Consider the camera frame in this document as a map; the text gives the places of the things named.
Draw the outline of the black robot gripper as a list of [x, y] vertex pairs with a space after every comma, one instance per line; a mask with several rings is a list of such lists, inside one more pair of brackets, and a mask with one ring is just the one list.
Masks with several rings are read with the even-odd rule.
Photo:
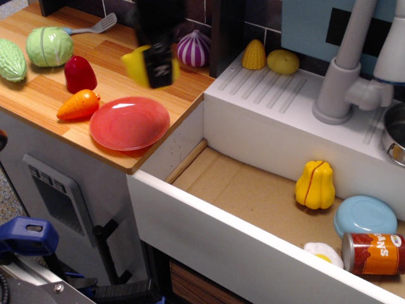
[[136, 1], [134, 26], [141, 46], [149, 86], [170, 86], [174, 79], [171, 45], [175, 29], [185, 21], [184, 1]]

